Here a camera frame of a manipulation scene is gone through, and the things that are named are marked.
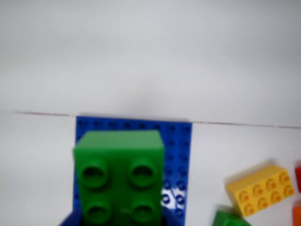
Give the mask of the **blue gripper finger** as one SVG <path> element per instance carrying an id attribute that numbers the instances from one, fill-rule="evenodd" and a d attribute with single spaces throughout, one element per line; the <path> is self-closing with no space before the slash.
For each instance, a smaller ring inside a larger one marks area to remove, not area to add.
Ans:
<path id="1" fill-rule="evenodd" d="M 74 210 L 71 212 L 59 226 L 81 226 L 82 225 L 82 213 L 80 210 Z"/>
<path id="2" fill-rule="evenodd" d="M 162 206 L 162 226 L 181 226 L 181 223 L 175 218 L 171 210 L 165 206 Z"/>

